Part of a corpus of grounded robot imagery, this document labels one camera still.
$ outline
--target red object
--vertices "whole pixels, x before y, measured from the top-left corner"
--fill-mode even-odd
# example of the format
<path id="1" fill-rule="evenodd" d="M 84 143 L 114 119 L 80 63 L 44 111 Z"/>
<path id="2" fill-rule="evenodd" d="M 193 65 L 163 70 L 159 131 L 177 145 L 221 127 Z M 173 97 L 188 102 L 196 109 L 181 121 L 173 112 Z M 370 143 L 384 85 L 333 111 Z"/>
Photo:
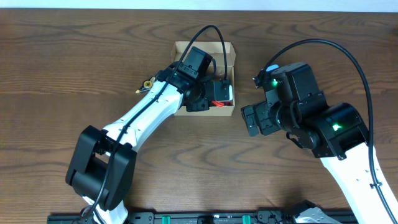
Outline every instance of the red object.
<path id="1" fill-rule="evenodd" d="M 216 101 L 216 100 L 213 100 L 211 103 L 213 103 L 217 107 L 223 107 L 224 106 L 224 103 Z"/>

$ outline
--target cardboard box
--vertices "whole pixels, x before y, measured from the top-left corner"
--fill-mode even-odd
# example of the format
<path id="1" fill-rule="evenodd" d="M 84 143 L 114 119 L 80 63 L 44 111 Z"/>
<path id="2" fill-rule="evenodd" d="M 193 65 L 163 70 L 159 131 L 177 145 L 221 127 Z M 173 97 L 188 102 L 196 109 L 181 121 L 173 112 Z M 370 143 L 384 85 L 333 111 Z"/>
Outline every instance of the cardboard box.
<path id="1" fill-rule="evenodd" d="M 172 49 L 172 62 L 180 60 L 180 57 L 189 44 L 189 41 L 177 41 L 174 43 Z M 235 108 L 235 87 L 234 87 L 234 63 L 235 63 L 235 49 L 230 42 L 225 42 L 226 61 L 227 61 L 227 79 L 231 80 L 233 89 L 233 100 L 231 106 L 211 106 L 207 111 L 200 112 L 187 112 L 185 106 L 182 106 L 176 113 L 176 116 L 231 116 Z M 225 74 L 224 68 L 224 53 L 221 42 L 194 42 L 192 47 L 199 49 L 210 54 L 216 60 L 216 77 L 215 80 L 223 79 Z M 211 63 L 207 72 L 213 73 L 213 64 Z"/>

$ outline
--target white wall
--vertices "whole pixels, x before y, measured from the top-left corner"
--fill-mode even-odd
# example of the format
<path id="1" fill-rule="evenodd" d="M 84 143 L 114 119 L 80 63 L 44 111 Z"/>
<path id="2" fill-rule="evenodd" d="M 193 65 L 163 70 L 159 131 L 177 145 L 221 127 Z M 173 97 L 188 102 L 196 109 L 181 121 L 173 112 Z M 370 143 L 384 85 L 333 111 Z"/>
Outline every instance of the white wall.
<path id="1" fill-rule="evenodd" d="M 398 0 L 0 0 L 0 7 L 398 12 Z"/>

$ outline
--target wood grain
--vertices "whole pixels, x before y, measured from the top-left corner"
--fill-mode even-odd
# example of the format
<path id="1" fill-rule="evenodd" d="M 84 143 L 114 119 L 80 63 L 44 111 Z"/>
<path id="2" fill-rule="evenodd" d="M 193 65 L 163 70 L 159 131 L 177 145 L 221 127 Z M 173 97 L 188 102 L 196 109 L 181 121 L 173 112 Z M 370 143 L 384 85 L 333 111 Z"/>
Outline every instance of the wood grain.
<path id="1" fill-rule="evenodd" d="M 128 207 L 157 211 L 255 210 L 309 199 L 348 204 L 312 153 L 284 133 L 248 136 L 239 109 L 264 100 L 251 77 L 297 40 L 345 46 L 368 78 L 375 145 L 398 195 L 398 14 L 135 10 L 0 10 L 0 222 L 44 223 L 85 205 L 65 183 L 76 140 L 135 105 L 143 79 L 164 69 L 176 40 L 217 25 L 237 52 L 231 117 L 171 117 L 139 152 Z M 218 40 L 209 30 L 198 40 Z M 329 46 L 292 49 L 280 65 L 308 62 L 330 105 L 367 119 L 361 80 Z"/>

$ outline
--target wooden table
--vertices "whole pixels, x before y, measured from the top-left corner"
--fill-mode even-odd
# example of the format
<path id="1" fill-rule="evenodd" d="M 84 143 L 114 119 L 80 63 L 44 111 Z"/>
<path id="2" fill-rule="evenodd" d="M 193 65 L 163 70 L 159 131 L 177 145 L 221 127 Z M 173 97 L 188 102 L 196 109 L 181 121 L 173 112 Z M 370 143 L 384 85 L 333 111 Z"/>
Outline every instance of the wooden table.
<path id="1" fill-rule="evenodd" d="M 81 131 L 112 123 L 143 96 L 142 81 L 170 62 L 176 40 L 217 25 L 237 52 L 231 117 L 170 117 L 139 151 L 128 207 L 255 210 L 309 199 L 348 208 L 310 151 L 280 131 L 249 137 L 242 106 L 264 100 L 251 77 L 297 40 L 326 38 L 358 59 L 371 87 L 377 156 L 398 195 L 398 14 L 133 10 L 0 10 L 0 222 L 44 223 L 85 203 L 65 183 Z M 218 40 L 209 30 L 198 40 Z M 306 61 L 330 105 L 368 120 L 361 80 L 339 51 L 297 47 L 277 63 Z"/>

